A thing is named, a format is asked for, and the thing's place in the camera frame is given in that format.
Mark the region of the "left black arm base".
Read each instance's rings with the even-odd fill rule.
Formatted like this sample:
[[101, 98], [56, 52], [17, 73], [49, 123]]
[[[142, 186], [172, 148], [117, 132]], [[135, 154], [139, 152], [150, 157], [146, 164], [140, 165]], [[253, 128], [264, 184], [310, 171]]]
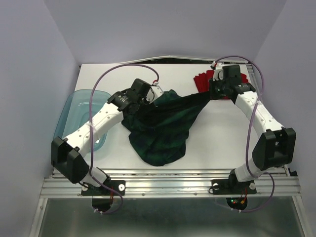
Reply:
[[92, 197], [91, 206], [94, 213], [112, 214], [122, 208], [126, 189], [125, 180], [107, 179], [100, 187], [84, 182], [79, 184], [81, 185], [81, 195]]

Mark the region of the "green plaid skirt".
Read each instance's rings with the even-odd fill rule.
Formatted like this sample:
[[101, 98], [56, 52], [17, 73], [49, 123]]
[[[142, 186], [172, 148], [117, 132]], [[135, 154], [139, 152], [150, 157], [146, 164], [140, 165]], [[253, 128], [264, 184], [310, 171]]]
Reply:
[[138, 113], [125, 116], [121, 124], [145, 163], [164, 166], [185, 155], [189, 130], [209, 101], [209, 92], [182, 97], [174, 90], [165, 91]]

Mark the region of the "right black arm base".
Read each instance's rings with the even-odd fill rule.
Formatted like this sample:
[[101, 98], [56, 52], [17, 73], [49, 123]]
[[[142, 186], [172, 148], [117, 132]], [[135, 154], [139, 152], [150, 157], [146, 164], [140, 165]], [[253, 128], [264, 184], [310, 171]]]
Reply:
[[248, 205], [248, 195], [257, 194], [254, 180], [239, 182], [232, 170], [227, 179], [213, 179], [208, 192], [213, 195], [230, 195], [227, 205], [233, 210], [244, 211]]

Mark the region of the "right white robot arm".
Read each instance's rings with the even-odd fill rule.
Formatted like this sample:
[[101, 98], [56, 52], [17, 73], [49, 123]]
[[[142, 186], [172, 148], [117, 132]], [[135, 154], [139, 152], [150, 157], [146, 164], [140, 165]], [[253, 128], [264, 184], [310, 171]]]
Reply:
[[292, 162], [296, 132], [274, 119], [260, 101], [254, 86], [242, 82], [239, 65], [218, 66], [213, 63], [211, 68], [214, 70], [209, 80], [211, 99], [230, 99], [248, 118], [249, 129], [254, 129], [259, 138], [253, 151], [246, 152], [251, 158], [233, 169], [226, 180], [214, 181], [214, 192], [238, 193], [267, 169]]

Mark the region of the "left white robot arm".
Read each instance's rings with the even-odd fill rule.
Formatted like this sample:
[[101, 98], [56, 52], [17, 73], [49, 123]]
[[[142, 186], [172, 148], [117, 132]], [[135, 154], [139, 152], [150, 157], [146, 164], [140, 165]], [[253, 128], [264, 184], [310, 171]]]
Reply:
[[71, 183], [87, 183], [100, 195], [110, 188], [109, 177], [85, 161], [93, 152], [92, 144], [141, 107], [152, 104], [163, 95], [158, 84], [150, 85], [135, 79], [132, 86], [114, 93], [88, 121], [65, 138], [56, 137], [51, 143], [51, 164]]

